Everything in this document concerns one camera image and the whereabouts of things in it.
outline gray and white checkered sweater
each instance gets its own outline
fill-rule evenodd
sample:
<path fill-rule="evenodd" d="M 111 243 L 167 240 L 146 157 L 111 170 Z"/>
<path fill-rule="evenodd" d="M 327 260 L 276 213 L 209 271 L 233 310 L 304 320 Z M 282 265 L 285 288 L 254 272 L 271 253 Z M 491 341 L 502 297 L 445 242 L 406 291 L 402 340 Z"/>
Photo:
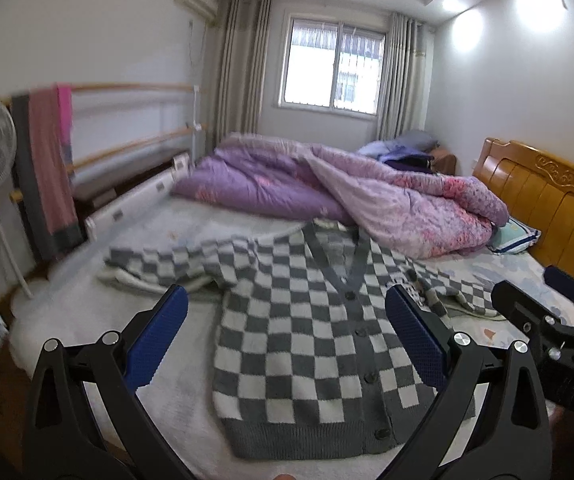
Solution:
<path fill-rule="evenodd" d="M 411 436 L 435 390 L 422 384 L 385 315 L 387 289 L 409 284 L 405 267 L 491 305 L 480 285 L 434 274 L 362 230 L 355 242 L 342 234 L 355 251 L 341 278 L 320 230 L 310 223 L 277 238 L 232 238 L 169 254 L 112 249 L 107 260 L 146 282 L 167 286 L 208 274 L 228 289 L 213 402 L 238 457 L 345 458 L 384 452 Z"/>

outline pillowcase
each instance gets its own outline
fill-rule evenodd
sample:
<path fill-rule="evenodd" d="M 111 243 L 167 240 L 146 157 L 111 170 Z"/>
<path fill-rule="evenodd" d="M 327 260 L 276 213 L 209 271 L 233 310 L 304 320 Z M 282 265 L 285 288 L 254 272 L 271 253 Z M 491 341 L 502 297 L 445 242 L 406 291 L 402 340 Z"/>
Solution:
<path fill-rule="evenodd" d="M 358 155 L 368 156 L 369 158 L 379 158 L 379 156 L 385 155 L 385 153 L 389 153 L 391 150 L 392 147 L 387 145 L 387 142 L 384 140 L 374 140 L 363 146 L 356 153 L 358 153 Z"/>
<path fill-rule="evenodd" d="M 496 254 L 518 254 L 535 244 L 541 231 L 509 217 L 509 222 L 496 228 L 487 247 Z"/>

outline blanket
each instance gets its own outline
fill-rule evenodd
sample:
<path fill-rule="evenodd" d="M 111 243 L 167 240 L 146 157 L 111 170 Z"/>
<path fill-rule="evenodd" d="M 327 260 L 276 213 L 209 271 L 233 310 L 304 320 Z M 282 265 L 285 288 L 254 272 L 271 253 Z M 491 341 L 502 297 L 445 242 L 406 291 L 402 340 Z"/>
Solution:
<path fill-rule="evenodd" d="M 255 148 L 307 162 L 321 184 L 378 243 L 411 258 L 479 248 L 507 206 L 475 177 L 398 171 L 319 144 L 233 135 L 221 148 Z"/>
<path fill-rule="evenodd" d="M 14 184 L 23 192 L 21 218 L 34 258 L 48 262 L 82 242 L 66 169 L 72 158 L 71 90 L 53 86 L 15 95 L 10 112 L 17 143 Z"/>
<path fill-rule="evenodd" d="M 306 162 L 275 151 L 217 148 L 176 183 L 172 194 L 288 220 L 353 223 Z"/>

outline blue gripper pad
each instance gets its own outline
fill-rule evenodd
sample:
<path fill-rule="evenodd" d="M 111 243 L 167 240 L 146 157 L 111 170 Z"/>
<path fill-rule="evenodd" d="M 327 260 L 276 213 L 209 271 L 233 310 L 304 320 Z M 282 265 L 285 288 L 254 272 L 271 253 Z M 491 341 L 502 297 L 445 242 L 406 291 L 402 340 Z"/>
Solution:
<path fill-rule="evenodd" d="M 395 286 L 387 291 L 385 312 L 423 383 L 442 391 L 447 384 L 442 348 Z"/>
<path fill-rule="evenodd" d="M 181 286 L 168 295 L 126 356 L 125 384 L 134 393 L 151 382 L 167 348 L 187 317 L 189 300 Z"/>

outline pillow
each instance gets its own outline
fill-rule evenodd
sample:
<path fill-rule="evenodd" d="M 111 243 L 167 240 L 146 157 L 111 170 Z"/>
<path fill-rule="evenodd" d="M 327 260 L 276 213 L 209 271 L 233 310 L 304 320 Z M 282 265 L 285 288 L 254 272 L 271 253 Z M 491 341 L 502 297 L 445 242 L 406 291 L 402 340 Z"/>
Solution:
<path fill-rule="evenodd" d="M 395 140 L 402 146 L 414 148 L 425 153 L 431 152 L 436 146 L 438 146 L 438 141 L 433 138 L 432 134 L 422 130 L 408 130 L 396 137 Z"/>
<path fill-rule="evenodd" d="M 541 231 L 509 217 L 509 222 L 496 228 L 487 247 L 496 254 L 518 254 L 535 244 Z"/>
<path fill-rule="evenodd" d="M 387 144 L 383 140 L 374 140 L 369 144 L 366 144 L 361 149 L 359 149 L 356 153 L 362 156 L 368 156 L 369 158 L 379 158 L 379 156 L 388 153 L 390 148 L 387 147 Z"/>

